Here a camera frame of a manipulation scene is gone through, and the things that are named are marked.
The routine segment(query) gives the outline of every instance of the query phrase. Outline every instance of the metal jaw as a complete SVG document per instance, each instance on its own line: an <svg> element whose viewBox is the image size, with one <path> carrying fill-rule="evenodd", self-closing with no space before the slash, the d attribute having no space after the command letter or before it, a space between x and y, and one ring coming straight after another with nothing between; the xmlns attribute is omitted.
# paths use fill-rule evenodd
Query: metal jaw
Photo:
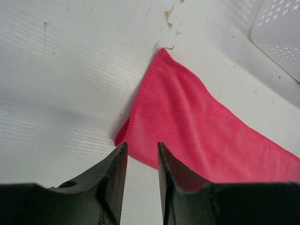
<svg viewBox="0 0 300 225"><path fill-rule="evenodd" d="M164 225L298 225L299 183L214 184L158 143Z"/></svg>
<svg viewBox="0 0 300 225"><path fill-rule="evenodd" d="M127 144L57 188L0 185L1 225L118 225L127 168Z"/></svg>

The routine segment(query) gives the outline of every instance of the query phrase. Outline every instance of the towel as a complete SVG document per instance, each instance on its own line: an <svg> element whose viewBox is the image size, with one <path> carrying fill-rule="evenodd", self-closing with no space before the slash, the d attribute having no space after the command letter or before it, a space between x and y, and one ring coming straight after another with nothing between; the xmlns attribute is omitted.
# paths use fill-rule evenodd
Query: towel
<svg viewBox="0 0 300 225"><path fill-rule="evenodd" d="M157 143L212 182L300 181L300 159L220 104L200 79L161 49L131 114L115 138L128 154L158 167Z"/></svg>

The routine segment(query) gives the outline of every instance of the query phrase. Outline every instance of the scratch mark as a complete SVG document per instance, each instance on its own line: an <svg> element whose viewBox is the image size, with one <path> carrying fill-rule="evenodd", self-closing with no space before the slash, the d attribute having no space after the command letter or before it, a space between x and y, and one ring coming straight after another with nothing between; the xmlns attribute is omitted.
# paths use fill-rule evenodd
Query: scratch mark
<svg viewBox="0 0 300 225"><path fill-rule="evenodd" d="M173 45L173 47L172 47L172 48L167 48L167 47L165 47L165 49L168 49L168 50L173 50L173 49L174 49L174 47L175 47L175 45Z"/></svg>
<svg viewBox="0 0 300 225"><path fill-rule="evenodd" d="M151 9L152 9L152 6L150 7L150 9L149 9L149 11L148 11L148 13L147 13L147 15L146 15L145 21L147 21L147 18L148 18L148 15L149 15Z"/></svg>
<svg viewBox="0 0 300 225"><path fill-rule="evenodd" d="M46 29L47 29L46 26L47 26L47 23L44 22L44 50L43 50L43 54L42 54L41 60L38 63L38 67L41 64L41 62L43 60L43 57L44 57L44 54L45 54L45 51L46 51Z"/></svg>

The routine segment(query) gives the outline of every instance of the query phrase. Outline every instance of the white floor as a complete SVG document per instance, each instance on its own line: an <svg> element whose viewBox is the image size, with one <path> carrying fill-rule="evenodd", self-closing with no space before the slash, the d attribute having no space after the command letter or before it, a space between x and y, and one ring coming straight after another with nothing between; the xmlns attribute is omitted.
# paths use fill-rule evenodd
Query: white floor
<svg viewBox="0 0 300 225"><path fill-rule="evenodd" d="M300 88L248 40L258 7L0 0L0 182L57 186L103 159L160 47L174 46L217 100L300 156ZM121 223L162 224L158 173L131 158Z"/></svg>

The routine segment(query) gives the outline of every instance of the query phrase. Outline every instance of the white plastic basket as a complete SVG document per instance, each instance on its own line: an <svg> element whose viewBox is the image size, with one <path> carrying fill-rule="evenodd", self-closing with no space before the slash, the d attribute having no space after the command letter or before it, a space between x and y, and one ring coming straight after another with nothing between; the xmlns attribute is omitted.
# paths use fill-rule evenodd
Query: white plastic basket
<svg viewBox="0 0 300 225"><path fill-rule="evenodd" d="M300 0L265 0L250 38L300 82Z"/></svg>

